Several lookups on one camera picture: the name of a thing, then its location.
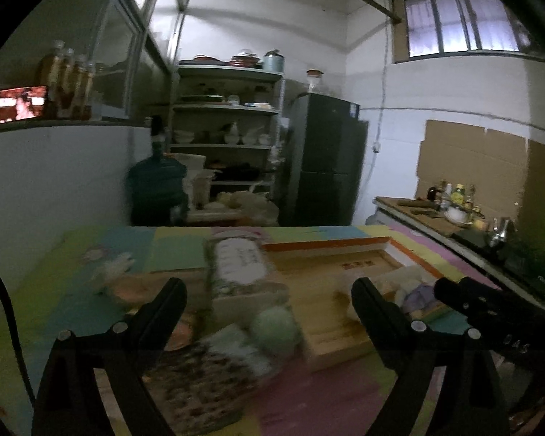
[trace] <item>screen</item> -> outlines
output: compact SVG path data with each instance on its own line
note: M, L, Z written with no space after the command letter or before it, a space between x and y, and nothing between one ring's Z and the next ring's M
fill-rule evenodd
M28 86L0 90L0 123L41 118L47 87Z

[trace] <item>refrigerator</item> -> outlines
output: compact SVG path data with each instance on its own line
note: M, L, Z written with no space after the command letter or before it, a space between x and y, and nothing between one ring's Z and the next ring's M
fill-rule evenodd
M359 105L304 93L290 113L275 186L279 224L351 224L367 139Z

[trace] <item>orange border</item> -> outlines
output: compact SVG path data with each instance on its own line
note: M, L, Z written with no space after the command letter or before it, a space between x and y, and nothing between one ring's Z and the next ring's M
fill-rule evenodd
M408 249L407 247L400 244L398 241L396 241L393 238L390 238L390 243L398 249L400 252L404 253L406 256L410 257L411 260L416 262L416 264L419 264L426 272L430 272L435 279L442 278L444 274L440 273L440 271L434 267L432 264L429 264L424 259L422 259L420 256L417 256L414 254L413 251Z
M262 248L269 252L286 252L288 250L323 249L325 247L365 246L380 244L390 239L389 236L383 236L379 238L329 239L327 241L270 242L263 244Z
M424 259L417 256L413 251L390 236L380 236L378 238L329 239L327 241L271 242L263 244L262 248L268 252L286 252L289 250L324 249L327 247L366 246L369 244L383 244L385 242L389 242L402 254L410 257L416 264L432 274L434 278L439 279L444 276L444 274L440 273L432 264L429 264Z

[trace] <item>wooden tray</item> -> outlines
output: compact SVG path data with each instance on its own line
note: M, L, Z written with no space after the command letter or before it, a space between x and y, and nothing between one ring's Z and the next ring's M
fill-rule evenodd
M419 265L432 281L442 274L390 237L263 245L278 281L289 288L289 303L304 337L311 371L355 359L374 347L365 328L346 316L349 299L335 292L345 266L368 276Z

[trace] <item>cable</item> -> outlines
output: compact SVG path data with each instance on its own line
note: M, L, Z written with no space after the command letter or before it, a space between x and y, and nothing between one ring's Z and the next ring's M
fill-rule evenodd
M382 74L381 74L382 97L381 97L381 103L379 105L378 128L377 128L377 132L376 132L376 135L375 135L374 143L379 142L379 138L381 138L381 125L382 125L382 121L384 120L385 96L386 96L386 76L387 76L387 72L388 72L388 55L389 55L388 21L389 21L388 18L386 18L386 20L385 20L384 68L382 69ZM367 188L368 188L368 186L370 184L370 180L371 180L371 176L373 175L373 172L374 172L375 161L377 159L377 156L378 156L378 153L376 151L374 151L374 155L373 155L373 158L371 160L370 170L367 173L366 179L363 181L363 183L360 183L360 186L359 186L359 189L358 189L358 199L357 199L357 201L355 203L354 212L358 211L358 208L360 206L360 202L362 200L362 197L364 196L363 194L365 193L365 191L367 190Z
M4 314L6 315L6 323L8 324L8 331L10 333L10 340L12 341L12 348L15 351L16 362L18 363L20 375L24 382L24 387L26 393L28 394L28 399L32 406L34 406L34 393L32 391L32 386L30 385L30 379L28 378L28 371L26 369L26 364L24 363L24 356L22 354L22 347L20 346L20 339L18 334L18 328L16 326L16 317L15 310L12 307L12 301L8 295L8 290L6 290L6 285L0 278L0 303L2 308L4 308Z

